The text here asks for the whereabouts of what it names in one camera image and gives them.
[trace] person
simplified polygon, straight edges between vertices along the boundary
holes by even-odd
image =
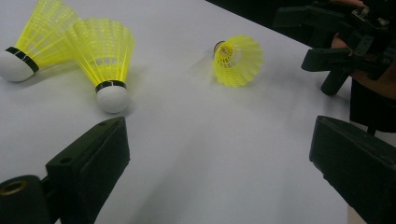
[[[337,3],[349,4],[355,7],[367,7],[360,0],[331,0]],[[333,48],[347,48],[346,42],[338,35],[335,35],[332,40]],[[386,70],[386,72],[378,79],[371,80],[367,73],[361,70],[355,70],[350,76],[358,81],[367,89],[378,93],[386,98],[396,100],[396,54],[393,58],[393,64]]]

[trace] dark background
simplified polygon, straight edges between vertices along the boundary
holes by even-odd
[[[313,34],[312,27],[274,28],[273,21],[276,10],[280,7],[303,7],[310,5],[312,0],[206,0],[227,9],[250,21],[291,37],[303,44],[308,44]]]

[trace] shuttlecock cork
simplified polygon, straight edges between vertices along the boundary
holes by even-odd
[[[263,63],[260,44],[251,36],[231,36],[220,41],[214,51],[214,75],[225,86],[245,86],[259,73]]]
[[[125,80],[134,50],[131,31],[118,21],[87,19],[66,32],[66,43],[96,90],[99,106],[119,113],[128,106]]]
[[[78,20],[78,14],[60,0],[38,0],[15,47],[0,52],[0,76],[24,81],[41,67],[70,60],[64,33]]]

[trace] table surface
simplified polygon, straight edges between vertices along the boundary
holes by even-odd
[[[102,112],[74,63],[21,83],[0,78],[0,182],[44,177],[92,126],[124,116],[132,160],[98,224],[347,223],[347,204],[308,154],[317,115],[348,120],[349,87],[321,93],[326,73],[300,68],[307,46],[204,0],[64,1],[83,19],[131,29],[130,106]],[[34,6],[2,1],[0,48],[15,44]],[[229,88],[212,75],[212,49],[240,34],[261,44],[264,64]]]

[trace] yellow shuttlecock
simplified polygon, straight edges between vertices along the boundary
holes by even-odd
[[[0,52],[0,76],[24,81],[43,66],[71,59],[64,33],[78,20],[61,0],[38,0],[15,47]]]
[[[99,106],[108,113],[126,108],[125,80],[134,50],[131,31],[118,21],[87,19],[66,32],[66,43],[95,86]]]
[[[232,36],[220,41],[214,51],[214,75],[225,86],[245,86],[262,66],[262,49],[250,36]]]

